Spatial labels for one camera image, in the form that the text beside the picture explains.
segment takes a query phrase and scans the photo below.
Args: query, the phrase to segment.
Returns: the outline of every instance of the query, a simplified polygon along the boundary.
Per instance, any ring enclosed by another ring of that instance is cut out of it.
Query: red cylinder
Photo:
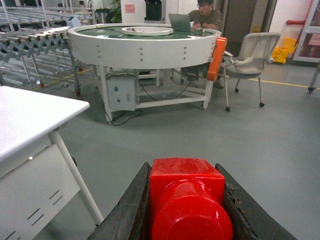
[[[222,181],[224,186],[224,177],[203,159],[156,159],[150,174],[151,239],[232,240],[221,206]]]

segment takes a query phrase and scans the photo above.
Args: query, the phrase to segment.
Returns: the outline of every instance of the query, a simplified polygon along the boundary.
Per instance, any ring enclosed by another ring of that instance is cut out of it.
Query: laptop
[[[174,31],[191,33],[190,17],[188,14],[169,13],[169,19]]]

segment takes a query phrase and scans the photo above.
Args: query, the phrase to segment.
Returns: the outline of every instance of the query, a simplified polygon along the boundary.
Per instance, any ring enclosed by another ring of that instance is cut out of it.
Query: chair wheel
[[[315,90],[316,88],[315,87],[308,87],[308,91],[310,94],[312,94],[312,92]]]

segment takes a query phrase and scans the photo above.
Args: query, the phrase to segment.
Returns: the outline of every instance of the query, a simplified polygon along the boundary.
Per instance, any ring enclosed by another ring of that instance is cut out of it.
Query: white desk
[[[103,221],[58,132],[89,106],[0,86],[0,239],[33,239],[78,192]]]

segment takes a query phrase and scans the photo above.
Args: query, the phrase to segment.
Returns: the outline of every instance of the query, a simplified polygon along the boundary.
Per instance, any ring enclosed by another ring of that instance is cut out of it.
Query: yellow floor line
[[[248,79],[248,80],[258,82],[258,79],[254,79],[254,78],[250,78],[250,79]],[[306,85],[292,84],[292,83],[279,82],[279,81],[261,80],[261,82],[263,82],[263,83],[269,83],[269,84],[287,85],[287,86],[300,87],[300,88],[308,88],[308,87],[309,87],[309,86],[306,86]]]
[[[88,71],[90,71],[91,69],[92,69],[92,67],[90,67],[90,68],[88,68],[88,69],[85,69],[85,70],[83,70],[83,71],[80,71],[80,72],[78,72],[78,74],[79,74],[79,75],[80,75],[80,74],[84,74],[85,72],[88,72]],[[65,76],[64,78],[56,78],[57,80],[52,81],[52,82],[49,82],[49,83],[47,83],[45,86],[50,86],[50,85],[57,84],[57,83],[59,83],[59,82],[61,82],[61,81],[63,81],[63,80],[72,78],[72,77],[74,77],[74,76],[75,76],[74,74],[70,74],[70,75],[68,75],[68,76]],[[35,87],[34,89],[32,89],[32,91],[37,91],[37,90],[40,90],[40,89],[42,89],[42,87]]]

